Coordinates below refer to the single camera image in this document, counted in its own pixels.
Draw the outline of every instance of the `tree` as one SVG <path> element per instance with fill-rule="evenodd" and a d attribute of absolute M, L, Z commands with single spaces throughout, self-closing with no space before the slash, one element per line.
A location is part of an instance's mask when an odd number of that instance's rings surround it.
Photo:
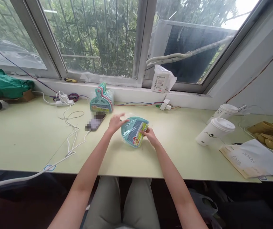
<path fill-rule="evenodd" d="M 68 69 L 132 77 L 138 0 L 40 2 L 61 54 L 84 56 L 64 56 Z M 237 9 L 235 0 L 158 0 L 156 21 L 173 13 L 173 21 L 220 27 Z M 0 39 L 36 51 L 9 0 L 0 0 Z"/>

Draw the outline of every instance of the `paper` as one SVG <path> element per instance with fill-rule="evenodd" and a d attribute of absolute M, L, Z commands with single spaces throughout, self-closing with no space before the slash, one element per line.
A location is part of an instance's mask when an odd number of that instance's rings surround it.
<path fill-rule="evenodd" d="M 177 77 L 174 77 L 171 71 L 160 65 L 155 65 L 151 90 L 159 93 L 165 93 L 165 90 L 170 92 L 176 81 Z"/>
<path fill-rule="evenodd" d="M 273 175 L 273 153 L 256 139 L 245 142 L 228 156 L 247 174 Z"/>

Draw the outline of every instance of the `yellow screwdriver handle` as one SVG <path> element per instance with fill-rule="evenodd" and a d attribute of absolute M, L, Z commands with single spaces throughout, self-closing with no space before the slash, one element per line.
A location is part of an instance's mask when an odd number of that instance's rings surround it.
<path fill-rule="evenodd" d="M 66 82 L 77 83 L 77 80 L 74 80 L 74 79 L 64 78 L 64 80 Z"/>

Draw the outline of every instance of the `screwdriver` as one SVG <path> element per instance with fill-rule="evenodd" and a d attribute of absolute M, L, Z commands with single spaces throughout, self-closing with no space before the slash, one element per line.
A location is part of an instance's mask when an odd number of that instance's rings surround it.
<path fill-rule="evenodd" d="M 64 78 L 64 81 L 71 82 L 71 83 L 82 82 L 82 81 L 78 81 L 78 80 L 74 80 L 74 79 L 69 79 L 69 78 Z"/>

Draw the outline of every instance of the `green plastic bag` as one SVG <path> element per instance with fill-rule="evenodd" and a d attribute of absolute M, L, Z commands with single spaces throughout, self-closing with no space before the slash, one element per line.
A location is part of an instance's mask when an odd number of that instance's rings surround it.
<path fill-rule="evenodd" d="M 11 76 L 0 69 L 0 96 L 15 99 L 23 96 L 23 92 L 32 89 L 35 86 L 31 80 L 19 80 Z"/>

